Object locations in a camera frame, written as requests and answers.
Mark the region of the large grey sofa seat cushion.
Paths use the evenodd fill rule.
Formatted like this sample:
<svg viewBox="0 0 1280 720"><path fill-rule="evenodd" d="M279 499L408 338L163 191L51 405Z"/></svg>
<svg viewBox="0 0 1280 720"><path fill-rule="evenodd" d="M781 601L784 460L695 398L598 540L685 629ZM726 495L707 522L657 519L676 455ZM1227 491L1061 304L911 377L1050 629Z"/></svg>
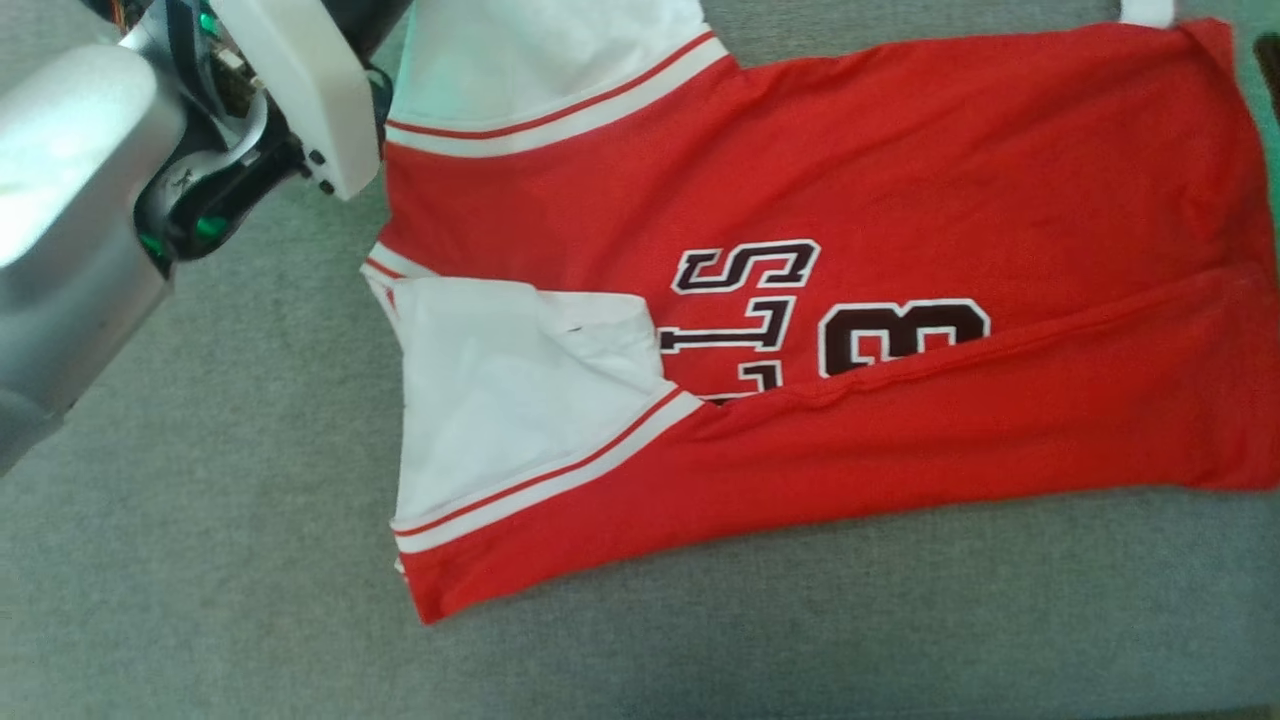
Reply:
<svg viewBox="0 0 1280 720"><path fill-rule="evenodd" d="M280 187L0 478L0 720L1280 720L1280 492L751 536L420 624L385 218Z"/></svg>

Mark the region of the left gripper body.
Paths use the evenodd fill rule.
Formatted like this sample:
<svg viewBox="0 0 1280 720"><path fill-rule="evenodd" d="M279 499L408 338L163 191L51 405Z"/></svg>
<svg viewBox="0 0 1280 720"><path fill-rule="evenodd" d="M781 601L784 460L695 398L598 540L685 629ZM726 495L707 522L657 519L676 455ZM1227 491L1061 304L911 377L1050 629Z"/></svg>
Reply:
<svg viewBox="0 0 1280 720"><path fill-rule="evenodd" d="M285 117L211 0L84 0L173 88L186 129L134 206L156 264L219 250L282 182L303 169Z"/></svg>

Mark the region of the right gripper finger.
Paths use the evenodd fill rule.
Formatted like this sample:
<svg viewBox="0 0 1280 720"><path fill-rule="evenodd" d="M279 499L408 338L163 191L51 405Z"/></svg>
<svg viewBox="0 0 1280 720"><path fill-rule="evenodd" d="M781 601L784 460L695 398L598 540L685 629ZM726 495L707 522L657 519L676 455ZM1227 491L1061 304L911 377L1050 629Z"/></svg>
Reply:
<svg viewBox="0 0 1280 720"><path fill-rule="evenodd" d="M1254 60L1268 94L1271 111L1280 126L1280 35L1258 35L1254 38Z"/></svg>

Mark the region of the red white basketball jersey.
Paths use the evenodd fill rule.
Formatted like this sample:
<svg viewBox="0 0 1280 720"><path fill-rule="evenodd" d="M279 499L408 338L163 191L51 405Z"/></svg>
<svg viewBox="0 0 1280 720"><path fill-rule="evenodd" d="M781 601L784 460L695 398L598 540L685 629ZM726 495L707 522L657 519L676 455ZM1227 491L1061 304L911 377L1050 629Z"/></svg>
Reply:
<svg viewBox="0 0 1280 720"><path fill-rule="evenodd" d="M1280 270L1231 27L741 67L701 0L417 0L364 274L422 623L721 538L1280 487Z"/></svg>

